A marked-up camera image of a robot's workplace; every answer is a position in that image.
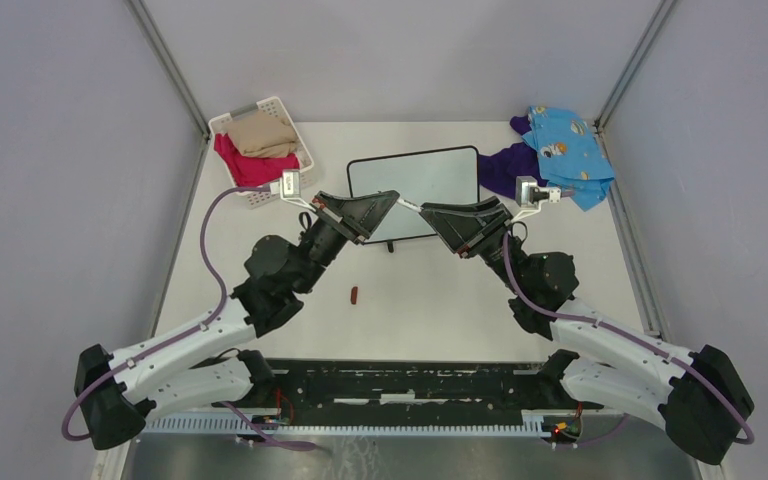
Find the black framed whiteboard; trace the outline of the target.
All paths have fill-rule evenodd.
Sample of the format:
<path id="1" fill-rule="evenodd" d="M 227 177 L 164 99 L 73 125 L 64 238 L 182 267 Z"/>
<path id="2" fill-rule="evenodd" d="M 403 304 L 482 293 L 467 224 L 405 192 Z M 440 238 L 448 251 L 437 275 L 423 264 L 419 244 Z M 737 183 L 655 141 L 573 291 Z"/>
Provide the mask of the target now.
<path id="1" fill-rule="evenodd" d="M 479 200 L 478 150 L 474 146 L 356 159 L 348 163 L 346 174 L 352 197 L 394 190 L 402 200 L 417 206 Z M 386 244 L 433 234 L 417 212 L 396 205 L 367 242 Z"/>

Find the red whiteboard marker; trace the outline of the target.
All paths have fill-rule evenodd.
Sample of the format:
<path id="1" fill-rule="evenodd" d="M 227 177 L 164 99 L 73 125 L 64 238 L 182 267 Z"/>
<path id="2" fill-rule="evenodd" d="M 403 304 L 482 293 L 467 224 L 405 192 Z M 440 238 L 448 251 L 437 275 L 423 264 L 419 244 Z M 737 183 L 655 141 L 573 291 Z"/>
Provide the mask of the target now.
<path id="1" fill-rule="evenodd" d="M 399 198 L 397 200 L 397 203 L 413 212 L 420 213 L 422 211 L 422 208 L 419 205 L 416 205 L 408 200 Z"/>

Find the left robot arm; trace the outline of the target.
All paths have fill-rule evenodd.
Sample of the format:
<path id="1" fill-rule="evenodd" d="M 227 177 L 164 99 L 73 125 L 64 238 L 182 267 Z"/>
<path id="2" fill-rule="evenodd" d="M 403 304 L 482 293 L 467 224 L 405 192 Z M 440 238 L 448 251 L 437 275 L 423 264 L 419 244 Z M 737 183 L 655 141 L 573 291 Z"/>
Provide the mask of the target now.
<path id="1" fill-rule="evenodd" d="M 214 266 L 218 304 L 201 316 L 113 352 L 99 344 L 82 351 L 75 401 L 61 424 L 69 441 L 108 450 L 136 437 L 149 422 L 204 404 L 243 400 L 266 405 L 274 394 L 257 352 L 209 363 L 209 357 L 261 338 L 301 311 L 308 294 L 347 243 L 362 244 L 399 199 L 394 190 L 356 198 L 317 193 L 302 205 L 313 216 L 297 243 L 266 235 L 253 246 L 245 281 L 228 287 Z"/>

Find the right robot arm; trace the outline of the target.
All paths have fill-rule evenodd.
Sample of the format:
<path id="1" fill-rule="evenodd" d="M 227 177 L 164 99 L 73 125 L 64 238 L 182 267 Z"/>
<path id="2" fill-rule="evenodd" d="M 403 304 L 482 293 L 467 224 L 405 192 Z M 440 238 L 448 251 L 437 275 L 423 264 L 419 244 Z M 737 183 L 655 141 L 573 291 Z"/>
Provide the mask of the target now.
<path id="1" fill-rule="evenodd" d="M 573 256 L 528 253 L 520 218 L 499 200 L 425 203 L 421 218 L 458 257 L 481 259 L 514 293 L 509 307 L 526 332 L 559 345 L 537 382 L 540 400 L 562 408 L 595 403 L 663 430 L 684 453 L 711 465 L 756 437 L 754 402 L 730 357 L 648 336 L 592 308 L 575 291 Z"/>

